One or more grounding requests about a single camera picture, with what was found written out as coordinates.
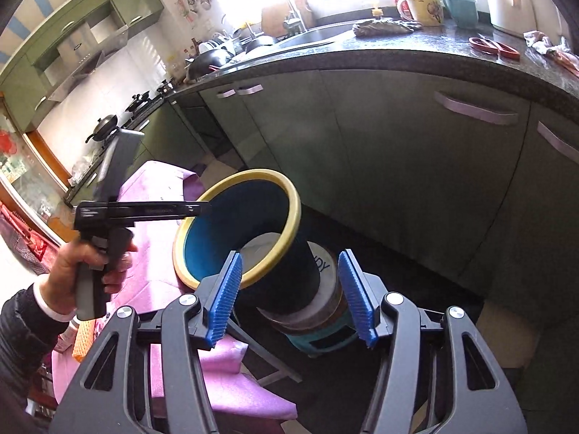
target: silver screw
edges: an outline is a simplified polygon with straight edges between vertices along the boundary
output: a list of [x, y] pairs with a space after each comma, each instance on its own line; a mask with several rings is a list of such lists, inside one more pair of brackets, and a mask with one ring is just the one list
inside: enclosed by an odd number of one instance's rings
[[448, 314], [453, 318], [462, 318], [464, 316], [464, 310], [460, 307], [450, 307]]
[[179, 303], [181, 305], [189, 306], [195, 304], [197, 301], [197, 297], [193, 294], [184, 294], [179, 297]]
[[386, 301], [390, 305], [400, 305], [404, 301], [404, 297], [402, 297], [398, 292], [390, 292], [386, 295]]
[[117, 310], [117, 316], [119, 318], [127, 318], [128, 316], [132, 315], [132, 308], [131, 307], [120, 307]]

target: sink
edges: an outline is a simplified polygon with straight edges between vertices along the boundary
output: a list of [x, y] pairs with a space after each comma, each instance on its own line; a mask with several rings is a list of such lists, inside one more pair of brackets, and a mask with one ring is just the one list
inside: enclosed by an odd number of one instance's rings
[[317, 45], [318, 43], [331, 42], [329, 39], [348, 32], [357, 22], [358, 21], [348, 21], [331, 24], [328, 26], [315, 27], [308, 30], [308, 32], [298, 34], [297, 36], [292, 36], [282, 42], [279, 42], [273, 47], [276, 49], [286, 49], [294, 46], [304, 46], [308, 44]]

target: black jacket sleeve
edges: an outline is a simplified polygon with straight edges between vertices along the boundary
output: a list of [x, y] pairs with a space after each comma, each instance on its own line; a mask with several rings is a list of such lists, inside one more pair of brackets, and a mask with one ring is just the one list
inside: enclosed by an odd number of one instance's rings
[[23, 410], [31, 376], [67, 326], [68, 323], [55, 321], [41, 310], [32, 286], [19, 291], [2, 307], [0, 381], [16, 397]]

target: cutting board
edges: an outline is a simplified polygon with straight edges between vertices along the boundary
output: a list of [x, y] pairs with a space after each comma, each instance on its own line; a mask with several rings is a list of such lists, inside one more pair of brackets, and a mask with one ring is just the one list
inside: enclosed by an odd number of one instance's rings
[[[314, 15], [308, 7], [308, 0], [294, 0], [302, 15], [306, 28], [314, 27]], [[282, 1], [261, 10], [261, 30], [268, 36], [281, 37], [287, 34], [283, 27], [286, 16], [290, 13], [290, 4]]]

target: human hand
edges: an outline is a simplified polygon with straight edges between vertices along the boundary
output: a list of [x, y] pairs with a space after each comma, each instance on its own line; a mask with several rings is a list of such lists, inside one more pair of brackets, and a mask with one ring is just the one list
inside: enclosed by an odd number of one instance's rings
[[[131, 242], [127, 251], [137, 251]], [[40, 294], [51, 310], [60, 315], [68, 315], [76, 308], [75, 284], [76, 268], [79, 263], [102, 266], [108, 262], [105, 255], [86, 242], [73, 241], [59, 249], [54, 266], [48, 276], [39, 282]], [[130, 253], [125, 253], [115, 271], [102, 277], [105, 292], [109, 294], [121, 291], [127, 269], [132, 266]]]

